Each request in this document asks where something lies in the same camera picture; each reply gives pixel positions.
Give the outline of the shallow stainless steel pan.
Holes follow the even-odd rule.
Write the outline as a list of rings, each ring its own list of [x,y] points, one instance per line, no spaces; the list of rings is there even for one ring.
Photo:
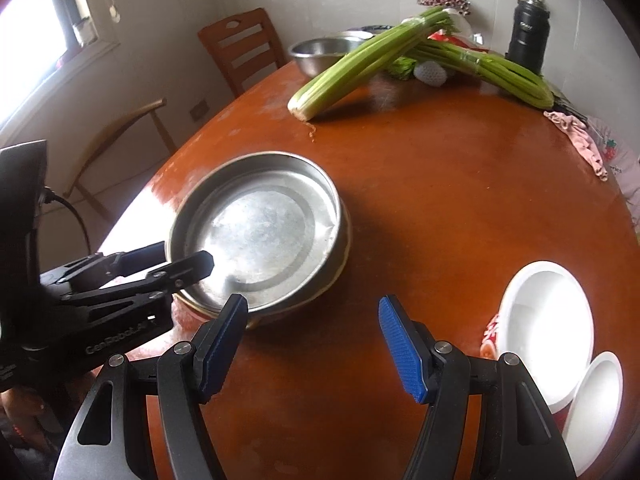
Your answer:
[[[240,294],[257,325],[322,295],[350,246],[349,213],[329,175],[303,156],[271,151],[229,160],[198,182],[178,208],[166,255],[209,252],[212,272],[178,298],[214,318]]]

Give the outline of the large white noodle bowl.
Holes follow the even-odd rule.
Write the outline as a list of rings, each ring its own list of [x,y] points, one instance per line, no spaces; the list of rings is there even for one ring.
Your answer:
[[[594,324],[582,285],[550,261],[521,268],[485,328],[480,356],[516,354],[553,414],[573,401],[592,360]]]

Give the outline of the small white bowl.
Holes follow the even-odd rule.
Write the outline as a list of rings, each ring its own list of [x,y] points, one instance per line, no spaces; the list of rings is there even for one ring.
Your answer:
[[[608,443],[624,391],[620,360],[601,352],[589,365],[570,404],[562,437],[577,477],[586,472]]]

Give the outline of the pink animal-shaped plate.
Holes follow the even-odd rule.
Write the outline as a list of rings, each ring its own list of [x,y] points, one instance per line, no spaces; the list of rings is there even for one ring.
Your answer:
[[[128,352],[127,358],[130,361],[160,356],[177,342],[191,340],[200,326],[208,321],[207,316],[194,311],[178,295],[174,296],[174,301],[171,305],[171,316],[174,321],[172,329]]]

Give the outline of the curved-back dark seat chair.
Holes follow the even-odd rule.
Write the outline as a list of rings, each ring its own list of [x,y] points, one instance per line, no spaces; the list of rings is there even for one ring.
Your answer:
[[[160,99],[138,106],[113,119],[89,136],[63,184],[63,197],[78,195],[109,226],[118,213],[100,201],[111,184],[144,172],[143,166],[175,154],[178,144],[158,112],[167,105]]]

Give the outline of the brown wooden slat chair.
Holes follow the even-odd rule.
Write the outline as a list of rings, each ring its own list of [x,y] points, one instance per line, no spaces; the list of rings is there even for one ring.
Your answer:
[[[286,64],[282,42],[264,8],[207,25],[198,32],[198,40],[236,98],[242,96],[251,76],[271,65]]]

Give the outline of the stainless steel mixing bowl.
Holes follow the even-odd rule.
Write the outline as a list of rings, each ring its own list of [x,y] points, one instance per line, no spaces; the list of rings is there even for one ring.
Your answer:
[[[346,30],[293,44],[288,48],[288,55],[300,72],[312,79],[372,38],[370,32]]]

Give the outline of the front celery bunch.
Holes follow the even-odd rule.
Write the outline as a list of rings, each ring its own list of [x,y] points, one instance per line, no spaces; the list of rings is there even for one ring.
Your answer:
[[[301,122],[310,122],[434,32],[453,28],[451,15],[442,6],[406,18],[307,82],[288,101],[288,111]]]

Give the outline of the celery bunch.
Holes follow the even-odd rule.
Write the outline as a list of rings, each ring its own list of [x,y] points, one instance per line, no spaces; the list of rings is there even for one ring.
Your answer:
[[[451,15],[442,6],[406,18],[307,82],[288,101],[288,111],[301,122],[310,122],[434,32],[453,28]]]
[[[501,55],[427,39],[410,49],[406,56],[418,62],[434,61],[489,82],[538,110],[553,107],[554,95],[542,77]]]

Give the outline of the pink patterned cloth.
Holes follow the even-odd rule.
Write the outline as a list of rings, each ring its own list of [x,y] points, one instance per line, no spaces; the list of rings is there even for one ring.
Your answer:
[[[574,115],[561,112],[544,112],[556,128],[564,133],[578,155],[591,167],[593,173],[603,182],[608,180],[608,170],[596,142],[588,133],[587,125]]]

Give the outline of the white foam fruit net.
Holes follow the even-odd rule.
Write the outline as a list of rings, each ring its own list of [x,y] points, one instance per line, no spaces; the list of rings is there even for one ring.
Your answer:
[[[416,64],[413,76],[427,86],[439,88],[448,79],[447,71],[435,61],[425,61]]]

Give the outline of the pink strawberry child garment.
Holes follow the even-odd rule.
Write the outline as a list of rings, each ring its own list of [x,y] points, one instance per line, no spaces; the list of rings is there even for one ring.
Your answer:
[[[639,233],[639,156],[602,119],[589,116],[588,131],[626,200],[634,232]]]

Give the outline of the rear celery bunch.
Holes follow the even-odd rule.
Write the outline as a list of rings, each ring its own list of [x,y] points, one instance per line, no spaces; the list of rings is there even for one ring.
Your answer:
[[[406,56],[418,62],[434,61],[489,82],[538,110],[553,107],[554,95],[542,77],[501,55],[427,39],[410,49]]]

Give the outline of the black thermos flask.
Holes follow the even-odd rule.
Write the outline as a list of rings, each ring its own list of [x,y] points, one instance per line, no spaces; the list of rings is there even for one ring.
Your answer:
[[[518,0],[506,58],[540,75],[550,34],[550,11],[544,0]]]

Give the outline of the wall power outlet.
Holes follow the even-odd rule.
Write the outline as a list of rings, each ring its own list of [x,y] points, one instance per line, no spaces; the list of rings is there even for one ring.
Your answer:
[[[200,122],[209,112],[209,106],[206,100],[198,101],[194,107],[189,110],[191,119],[194,122]]]

